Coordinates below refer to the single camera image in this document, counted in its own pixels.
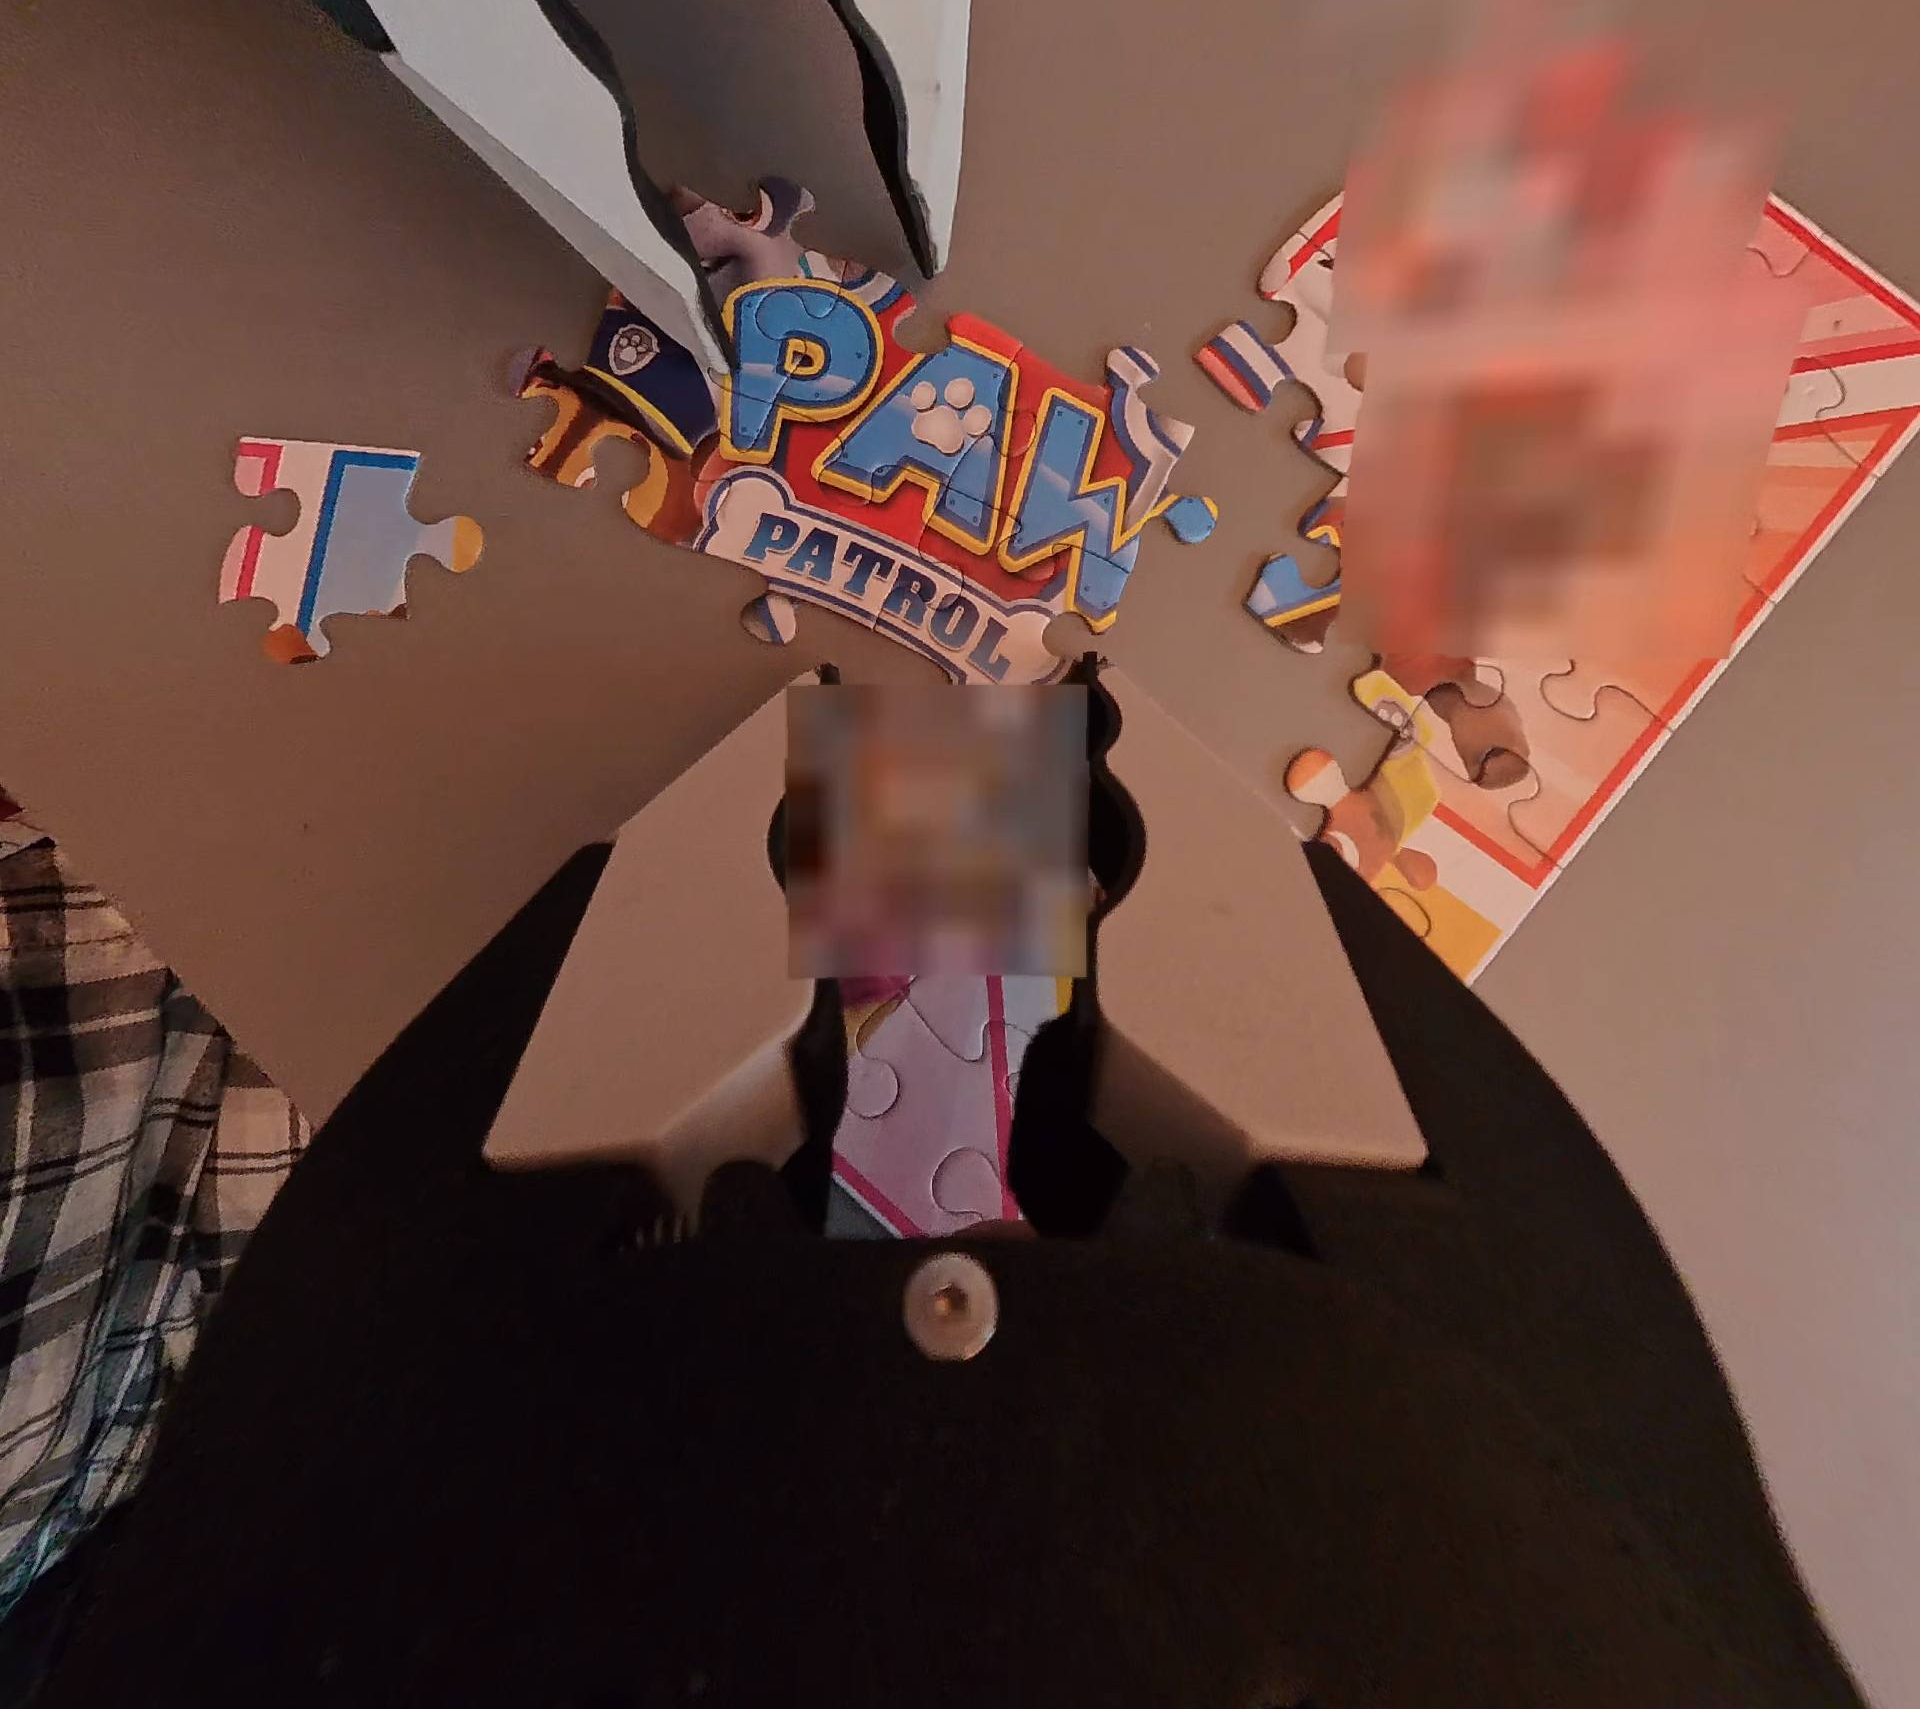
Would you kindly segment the plaid shirt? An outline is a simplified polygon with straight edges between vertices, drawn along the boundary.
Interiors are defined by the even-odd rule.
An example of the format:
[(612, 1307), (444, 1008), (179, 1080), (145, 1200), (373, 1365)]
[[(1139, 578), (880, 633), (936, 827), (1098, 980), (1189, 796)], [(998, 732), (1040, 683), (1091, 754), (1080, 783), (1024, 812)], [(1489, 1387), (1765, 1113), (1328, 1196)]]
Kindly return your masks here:
[(306, 1141), (298, 1108), (3, 799), (3, 1614), (132, 1493)]

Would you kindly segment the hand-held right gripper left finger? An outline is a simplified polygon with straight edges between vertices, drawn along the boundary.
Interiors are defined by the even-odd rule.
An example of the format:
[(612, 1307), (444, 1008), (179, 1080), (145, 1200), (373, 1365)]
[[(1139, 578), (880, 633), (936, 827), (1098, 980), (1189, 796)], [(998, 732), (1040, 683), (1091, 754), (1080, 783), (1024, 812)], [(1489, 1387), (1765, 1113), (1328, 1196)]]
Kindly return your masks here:
[(763, 1161), (823, 1223), (839, 1116), (837, 998), (788, 976), (771, 695), (612, 839), (482, 1156), (642, 1167), (695, 1217), (710, 1169)]

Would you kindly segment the assembled logo puzzle section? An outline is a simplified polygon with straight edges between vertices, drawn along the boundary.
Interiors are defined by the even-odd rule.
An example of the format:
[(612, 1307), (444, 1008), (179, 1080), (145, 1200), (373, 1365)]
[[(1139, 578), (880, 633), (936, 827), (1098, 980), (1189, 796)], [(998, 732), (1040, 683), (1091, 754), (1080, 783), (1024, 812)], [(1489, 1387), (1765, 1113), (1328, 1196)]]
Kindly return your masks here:
[(1074, 381), (977, 316), (908, 350), (901, 287), (835, 279), (748, 279), (721, 314), (736, 362), (692, 547), (963, 683), (1048, 683), (1057, 617), (1113, 624), (1194, 439), (1148, 351)]

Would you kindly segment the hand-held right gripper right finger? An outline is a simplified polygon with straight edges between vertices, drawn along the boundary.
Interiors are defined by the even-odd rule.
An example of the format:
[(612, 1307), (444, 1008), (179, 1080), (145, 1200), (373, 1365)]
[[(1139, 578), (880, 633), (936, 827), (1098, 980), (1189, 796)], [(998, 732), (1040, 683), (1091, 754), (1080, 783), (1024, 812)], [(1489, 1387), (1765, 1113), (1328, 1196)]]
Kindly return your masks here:
[(1428, 1138), (1277, 807), (1120, 672), (1086, 658), (1086, 977), (1034, 1036), (1009, 1187), (1091, 1235), (1130, 1177), (1237, 1235), (1304, 1235), (1285, 1167), (1415, 1169)]

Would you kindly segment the assembled pink red puzzle section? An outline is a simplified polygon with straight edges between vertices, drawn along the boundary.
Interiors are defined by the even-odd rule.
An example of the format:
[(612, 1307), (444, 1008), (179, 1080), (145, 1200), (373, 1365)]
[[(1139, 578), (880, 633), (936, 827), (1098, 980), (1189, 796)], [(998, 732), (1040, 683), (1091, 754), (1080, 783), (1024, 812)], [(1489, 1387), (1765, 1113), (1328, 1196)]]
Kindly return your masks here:
[[(1269, 405), (1279, 379), (1314, 394), (1314, 416), (1295, 437), (1336, 479), (1299, 539), (1327, 550), (1340, 543), (1359, 409), (1356, 379), (1327, 350), (1336, 220), (1340, 197), (1328, 197), (1260, 271), (1260, 297), (1295, 314), (1279, 343), (1227, 321), (1195, 351), (1237, 407)], [(1801, 314), (1731, 651), (1917, 443), (1917, 298), (1776, 195), (1750, 251)], [(1731, 658), (1678, 667), (1391, 658), (1351, 681), (1356, 700), (1394, 732), (1375, 772), (1351, 784), (1327, 749), (1306, 745), (1285, 783), (1320, 812), (1314, 842), (1336, 849), (1474, 980), (1728, 667)], [(829, 1226), (952, 1235), (1017, 1219), (1001, 1169), (1017, 1080), (1031, 1040), (1068, 1000), (1068, 977), (850, 980)]]

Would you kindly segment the pink blue puzzle piece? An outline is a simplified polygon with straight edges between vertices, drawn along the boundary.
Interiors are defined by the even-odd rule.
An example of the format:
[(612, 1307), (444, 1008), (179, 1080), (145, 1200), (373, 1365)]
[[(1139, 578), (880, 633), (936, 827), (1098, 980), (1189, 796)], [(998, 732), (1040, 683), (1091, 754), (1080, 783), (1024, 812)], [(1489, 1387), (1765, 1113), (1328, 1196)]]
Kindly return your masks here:
[(468, 570), (482, 553), (471, 517), (419, 522), (409, 488), (417, 449), (240, 437), (235, 488), (295, 496), (284, 534), (243, 525), (222, 556), (219, 600), (270, 600), (275, 609), (260, 650), (275, 664), (328, 651), (327, 617), (399, 617), (403, 570), (422, 553), (446, 570)]

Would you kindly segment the navy orange puzzle piece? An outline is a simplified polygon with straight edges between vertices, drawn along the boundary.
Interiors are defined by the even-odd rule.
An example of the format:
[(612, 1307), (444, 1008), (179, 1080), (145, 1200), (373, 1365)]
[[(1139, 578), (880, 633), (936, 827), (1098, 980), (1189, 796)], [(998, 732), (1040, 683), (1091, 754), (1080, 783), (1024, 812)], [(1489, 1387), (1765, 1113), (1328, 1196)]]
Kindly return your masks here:
[(589, 350), (566, 369), (548, 350), (513, 362), (518, 397), (554, 405), (525, 466), (566, 488), (596, 487), (609, 443), (642, 449), (623, 513), (653, 539), (695, 543), (704, 525), (696, 477), (718, 445), (718, 394), (696, 358), (623, 293), (609, 291)]

